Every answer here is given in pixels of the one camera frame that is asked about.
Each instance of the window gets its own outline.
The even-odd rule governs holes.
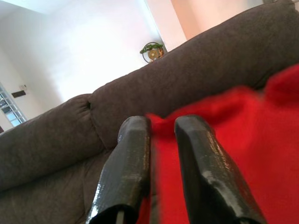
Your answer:
[[[27,119],[22,114],[17,105],[13,102],[9,94],[4,90],[0,84],[0,109],[3,111],[9,122],[14,126],[25,122]]]

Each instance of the brown couch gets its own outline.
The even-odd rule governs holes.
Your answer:
[[[0,224],[82,224],[129,116],[173,110],[236,85],[259,89],[299,62],[299,13],[264,4],[163,58],[0,135]]]

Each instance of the couch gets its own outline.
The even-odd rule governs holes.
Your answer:
[[[83,224],[122,122],[166,116],[299,62],[291,0],[245,11],[163,58],[0,135],[0,223]]]

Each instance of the ceiling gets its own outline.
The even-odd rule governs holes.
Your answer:
[[[19,8],[20,8],[19,6],[4,1],[0,1],[0,20]]]
[[[0,12],[4,15],[22,7],[42,14],[50,14],[72,0],[0,0]]]

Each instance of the red cloth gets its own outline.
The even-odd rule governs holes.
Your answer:
[[[203,117],[214,128],[268,223],[298,223],[299,65],[271,78],[264,93],[261,97],[237,87],[181,108],[165,119],[149,115],[157,149],[161,224],[189,223],[173,132],[175,119],[187,114]]]

